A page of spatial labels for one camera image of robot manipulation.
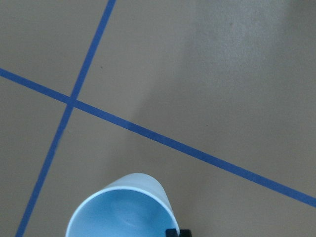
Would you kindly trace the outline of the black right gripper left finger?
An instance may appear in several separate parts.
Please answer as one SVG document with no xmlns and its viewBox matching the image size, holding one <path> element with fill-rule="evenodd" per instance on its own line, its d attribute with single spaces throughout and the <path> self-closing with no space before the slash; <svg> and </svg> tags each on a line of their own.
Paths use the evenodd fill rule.
<svg viewBox="0 0 316 237">
<path fill-rule="evenodd" d="M 177 230 L 176 229 L 167 229 L 165 231 L 166 237 L 177 237 Z"/>
</svg>

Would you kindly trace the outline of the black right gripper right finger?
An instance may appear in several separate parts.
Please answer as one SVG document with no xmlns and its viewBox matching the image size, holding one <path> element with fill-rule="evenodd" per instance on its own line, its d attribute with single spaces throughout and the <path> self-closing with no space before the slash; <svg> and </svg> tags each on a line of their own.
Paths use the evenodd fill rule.
<svg viewBox="0 0 316 237">
<path fill-rule="evenodd" d="M 189 229 L 181 229 L 179 237 L 192 237 L 192 232 Z"/>
</svg>

